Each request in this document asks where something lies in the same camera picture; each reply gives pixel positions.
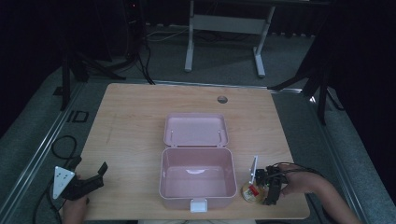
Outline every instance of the pink box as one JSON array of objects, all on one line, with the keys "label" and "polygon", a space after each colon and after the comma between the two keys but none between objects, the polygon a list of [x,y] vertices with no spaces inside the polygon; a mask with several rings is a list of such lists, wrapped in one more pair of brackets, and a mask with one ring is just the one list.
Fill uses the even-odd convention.
[{"label": "pink box", "polygon": [[173,113],[165,124],[160,195],[165,207],[206,212],[237,192],[233,155],[221,114]]}]

